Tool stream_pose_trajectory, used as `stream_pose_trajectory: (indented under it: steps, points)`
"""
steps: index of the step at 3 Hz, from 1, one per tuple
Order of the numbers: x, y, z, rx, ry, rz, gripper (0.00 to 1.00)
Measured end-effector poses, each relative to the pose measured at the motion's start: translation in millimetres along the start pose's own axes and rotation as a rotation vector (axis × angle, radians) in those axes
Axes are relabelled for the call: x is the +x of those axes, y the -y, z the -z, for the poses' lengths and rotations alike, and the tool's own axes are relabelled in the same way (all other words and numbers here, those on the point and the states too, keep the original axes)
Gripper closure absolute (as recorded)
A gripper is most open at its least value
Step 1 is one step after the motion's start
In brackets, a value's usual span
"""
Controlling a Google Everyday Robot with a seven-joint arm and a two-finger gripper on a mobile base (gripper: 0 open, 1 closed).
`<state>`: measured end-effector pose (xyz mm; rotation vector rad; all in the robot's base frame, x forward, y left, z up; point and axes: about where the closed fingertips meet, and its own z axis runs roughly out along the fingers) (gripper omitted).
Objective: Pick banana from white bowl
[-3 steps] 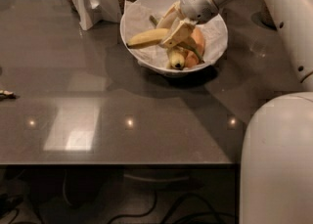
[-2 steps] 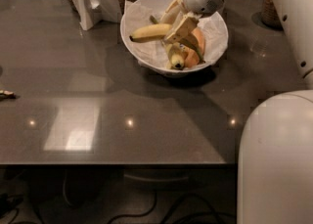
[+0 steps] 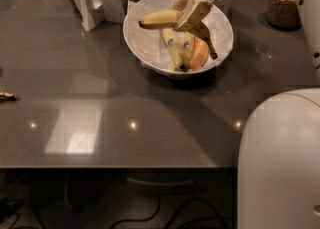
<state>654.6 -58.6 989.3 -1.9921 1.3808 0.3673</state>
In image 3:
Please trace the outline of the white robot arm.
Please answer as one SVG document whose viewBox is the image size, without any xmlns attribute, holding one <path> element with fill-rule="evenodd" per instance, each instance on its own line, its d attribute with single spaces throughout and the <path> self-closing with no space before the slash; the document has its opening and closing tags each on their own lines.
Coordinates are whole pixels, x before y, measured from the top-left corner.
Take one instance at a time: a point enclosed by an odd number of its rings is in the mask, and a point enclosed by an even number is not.
<svg viewBox="0 0 320 229">
<path fill-rule="evenodd" d="M 296 4 L 319 80 L 320 0 Z M 259 105 L 244 127 L 237 168 L 232 229 L 319 229 L 319 87 L 284 92 Z"/>
</svg>

